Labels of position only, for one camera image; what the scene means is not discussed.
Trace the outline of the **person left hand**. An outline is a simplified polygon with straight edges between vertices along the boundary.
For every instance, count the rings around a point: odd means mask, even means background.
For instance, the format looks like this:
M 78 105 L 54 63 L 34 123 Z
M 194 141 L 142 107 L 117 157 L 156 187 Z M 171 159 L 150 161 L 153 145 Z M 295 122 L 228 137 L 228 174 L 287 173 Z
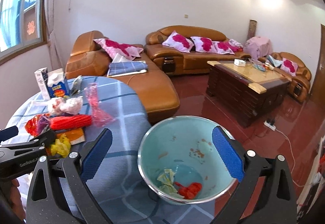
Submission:
M 12 211 L 21 221 L 24 221 L 24 219 L 26 218 L 26 213 L 23 208 L 21 195 L 18 189 L 19 186 L 20 186 L 19 181 L 17 179 L 13 179 L 12 186 L 10 188 L 10 193 L 9 193 L 9 200 L 11 202 L 10 205 Z

